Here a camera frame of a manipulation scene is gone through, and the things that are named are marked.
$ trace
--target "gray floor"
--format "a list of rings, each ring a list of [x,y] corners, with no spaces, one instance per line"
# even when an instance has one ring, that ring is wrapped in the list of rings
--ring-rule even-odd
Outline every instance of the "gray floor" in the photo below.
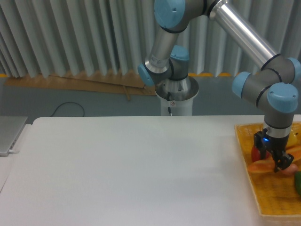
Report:
[[[253,105],[240,100],[231,91],[233,78],[197,78],[200,91],[194,99],[193,115],[262,114]],[[131,96],[87,91],[54,90],[4,86],[0,78],[0,115],[28,116],[28,123],[39,117],[49,117],[63,102],[81,104],[86,116],[149,116],[160,115],[160,101],[153,96]],[[294,84],[300,90],[301,82]],[[299,98],[297,113],[301,114]],[[63,105],[55,116],[81,116],[77,105]]]

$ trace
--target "cardboard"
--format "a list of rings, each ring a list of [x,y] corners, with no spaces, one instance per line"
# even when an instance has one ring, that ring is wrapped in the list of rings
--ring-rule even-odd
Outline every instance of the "cardboard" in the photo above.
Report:
[[[69,79],[65,77],[48,76],[44,78],[41,74],[34,78],[26,75],[22,78],[10,77],[6,80],[5,85],[7,86],[19,86],[19,87],[35,87],[44,89],[69,89],[69,90],[84,90],[94,92],[105,92],[105,93],[120,93],[129,95],[156,95],[154,87],[129,87],[116,84],[109,84],[97,81],[88,81],[84,79],[84,75],[77,79]]]
[[[101,74],[100,71],[95,71],[95,73],[92,74],[91,76],[87,76],[85,71],[82,71],[79,74],[73,76],[71,71],[68,71],[63,77],[69,79],[97,81],[97,82],[104,82],[109,84],[123,85],[123,86],[137,87],[137,88],[144,87],[144,82],[141,80],[138,74],[135,74],[135,72],[132,69],[129,70],[125,75],[122,75],[121,70],[119,70],[117,74],[114,74],[112,69],[109,69],[106,75]]]

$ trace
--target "laptop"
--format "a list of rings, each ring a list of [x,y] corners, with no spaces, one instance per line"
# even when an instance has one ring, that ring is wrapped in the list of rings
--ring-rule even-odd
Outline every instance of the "laptop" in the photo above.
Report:
[[[27,117],[0,116],[0,157],[8,156],[9,150],[21,134]]]

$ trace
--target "white table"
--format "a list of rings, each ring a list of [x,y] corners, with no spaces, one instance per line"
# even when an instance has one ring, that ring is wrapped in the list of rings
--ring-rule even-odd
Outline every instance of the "white table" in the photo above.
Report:
[[[37,119],[0,193],[0,225],[259,226],[234,125],[262,121]]]

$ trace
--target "woven basket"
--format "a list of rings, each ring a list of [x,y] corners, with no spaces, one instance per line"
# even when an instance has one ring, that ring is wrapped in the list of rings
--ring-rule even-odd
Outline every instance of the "woven basket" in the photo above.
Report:
[[[235,126],[259,214],[267,226],[301,226],[301,197],[295,190],[294,177],[282,173],[255,174],[247,171],[247,166],[252,163],[253,135],[262,127],[262,123]],[[301,134],[301,122],[293,123],[292,130]],[[294,163],[301,170],[301,160]]]

